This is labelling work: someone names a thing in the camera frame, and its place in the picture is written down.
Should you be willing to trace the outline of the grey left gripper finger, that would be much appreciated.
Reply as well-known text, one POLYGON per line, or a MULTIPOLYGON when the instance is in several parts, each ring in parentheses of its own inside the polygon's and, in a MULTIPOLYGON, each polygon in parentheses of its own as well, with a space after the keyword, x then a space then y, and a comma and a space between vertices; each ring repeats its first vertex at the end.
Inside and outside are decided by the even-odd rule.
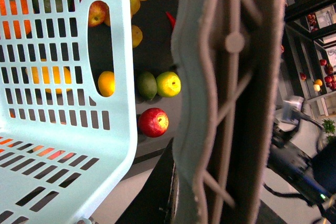
POLYGON ((255 223, 272 135, 284 0, 178 0, 174 223, 255 223))

